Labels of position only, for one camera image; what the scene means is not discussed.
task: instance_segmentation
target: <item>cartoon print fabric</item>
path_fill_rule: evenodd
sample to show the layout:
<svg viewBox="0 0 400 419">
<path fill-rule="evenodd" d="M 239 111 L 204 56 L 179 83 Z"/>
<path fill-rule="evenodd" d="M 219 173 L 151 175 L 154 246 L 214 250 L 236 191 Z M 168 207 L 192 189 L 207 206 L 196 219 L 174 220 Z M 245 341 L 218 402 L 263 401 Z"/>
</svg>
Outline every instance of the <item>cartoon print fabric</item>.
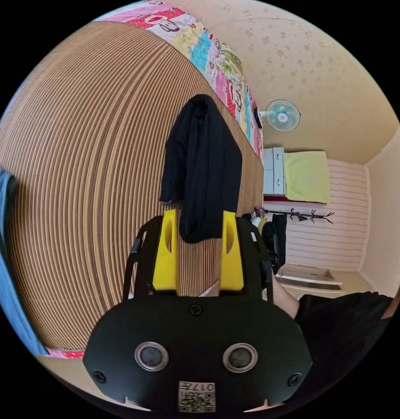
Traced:
<svg viewBox="0 0 400 419">
<path fill-rule="evenodd" d="M 242 63 L 235 52 L 216 39 L 198 19 L 161 1 L 145 0 L 113 10 L 94 21 L 138 26 L 176 48 L 207 79 L 261 160 L 262 130 L 254 118 L 256 103 L 243 78 Z"/>
</svg>

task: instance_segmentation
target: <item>electric fan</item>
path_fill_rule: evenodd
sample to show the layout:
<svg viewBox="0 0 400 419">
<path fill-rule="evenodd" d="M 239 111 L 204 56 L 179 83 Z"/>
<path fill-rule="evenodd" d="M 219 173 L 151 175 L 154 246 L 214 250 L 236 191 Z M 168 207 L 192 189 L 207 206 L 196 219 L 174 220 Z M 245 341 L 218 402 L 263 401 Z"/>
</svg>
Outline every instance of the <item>electric fan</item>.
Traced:
<svg viewBox="0 0 400 419">
<path fill-rule="evenodd" d="M 261 117 L 266 117 L 268 123 L 278 131 L 291 131 L 300 122 L 300 112 L 297 107 L 284 99 L 273 100 L 260 112 Z"/>
</svg>

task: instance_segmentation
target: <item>blue fabric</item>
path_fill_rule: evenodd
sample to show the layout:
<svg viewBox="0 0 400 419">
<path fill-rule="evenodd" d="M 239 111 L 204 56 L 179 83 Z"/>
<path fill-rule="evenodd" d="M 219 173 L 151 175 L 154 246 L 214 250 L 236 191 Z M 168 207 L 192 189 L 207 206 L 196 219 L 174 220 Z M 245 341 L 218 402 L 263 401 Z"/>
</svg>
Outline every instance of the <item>blue fabric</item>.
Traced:
<svg viewBox="0 0 400 419">
<path fill-rule="evenodd" d="M 22 343 L 33 355 L 48 355 L 47 349 L 35 335 L 27 315 L 22 309 L 14 282 L 12 280 L 9 258 L 5 242 L 7 216 L 14 203 L 17 181 L 0 167 L 0 305 L 11 326 Z"/>
</svg>

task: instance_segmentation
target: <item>black jacket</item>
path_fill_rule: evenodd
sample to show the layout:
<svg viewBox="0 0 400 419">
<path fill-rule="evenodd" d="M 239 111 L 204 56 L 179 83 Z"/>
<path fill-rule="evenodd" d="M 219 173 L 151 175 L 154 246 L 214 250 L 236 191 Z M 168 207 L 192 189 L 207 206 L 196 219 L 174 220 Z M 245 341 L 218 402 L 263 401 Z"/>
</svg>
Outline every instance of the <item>black jacket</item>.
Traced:
<svg viewBox="0 0 400 419">
<path fill-rule="evenodd" d="M 160 201 L 179 204 L 179 233 L 188 243 L 222 236 L 223 211 L 236 212 L 242 154 L 213 99 L 191 98 L 165 149 Z"/>
</svg>

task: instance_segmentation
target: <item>yellow-green towel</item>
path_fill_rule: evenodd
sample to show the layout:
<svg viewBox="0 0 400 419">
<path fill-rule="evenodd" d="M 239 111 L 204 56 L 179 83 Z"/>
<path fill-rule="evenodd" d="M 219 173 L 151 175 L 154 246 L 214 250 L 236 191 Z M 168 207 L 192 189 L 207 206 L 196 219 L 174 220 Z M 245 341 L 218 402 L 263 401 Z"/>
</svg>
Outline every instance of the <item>yellow-green towel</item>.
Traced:
<svg viewBox="0 0 400 419">
<path fill-rule="evenodd" d="M 324 151 L 284 153 L 286 197 L 290 201 L 329 204 L 331 182 Z"/>
</svg>

